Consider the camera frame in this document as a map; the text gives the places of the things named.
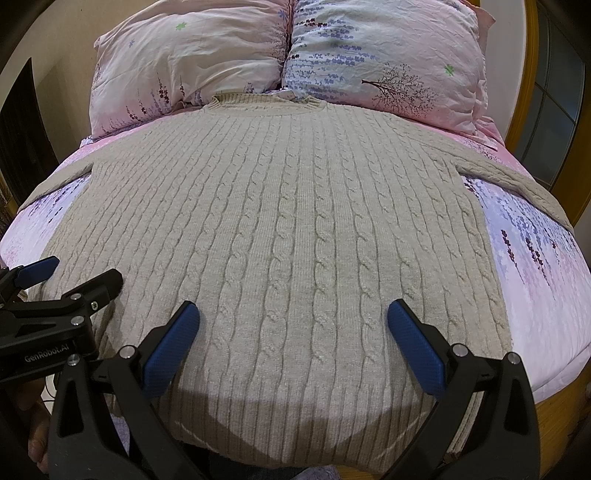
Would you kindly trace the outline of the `person's left hand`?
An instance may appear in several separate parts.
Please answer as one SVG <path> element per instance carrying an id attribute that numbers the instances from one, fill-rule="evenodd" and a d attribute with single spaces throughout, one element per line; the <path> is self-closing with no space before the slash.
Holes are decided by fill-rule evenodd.
<path id="1" fill-rule="evenodd" d="M 44 388 L 44 379 L 25 384 L 17 395 L 17 405 L 26 414 L 29 423 L 27 427 L 28 457 L 43 474 L 47 474 L 49 469 L 48 436 L 50 413 L 41 397 Z"/>

